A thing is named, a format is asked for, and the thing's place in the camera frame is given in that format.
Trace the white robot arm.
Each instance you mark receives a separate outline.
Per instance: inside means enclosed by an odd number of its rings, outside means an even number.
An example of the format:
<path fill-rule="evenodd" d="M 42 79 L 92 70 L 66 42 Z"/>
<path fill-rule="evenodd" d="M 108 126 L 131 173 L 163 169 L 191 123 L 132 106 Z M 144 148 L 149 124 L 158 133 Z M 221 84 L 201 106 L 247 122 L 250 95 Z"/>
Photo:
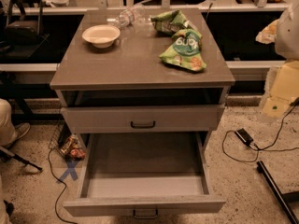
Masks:
<path fill-rule="evenodd" d="M 299 1 L 293 0 L 279 19 L 257 34 L 256 40 L 274 43 L 276 54 L 285 59 L 280 68 L 269 70 L 261 101 L 263 114 L 279 118 L 299 99 Z"/>

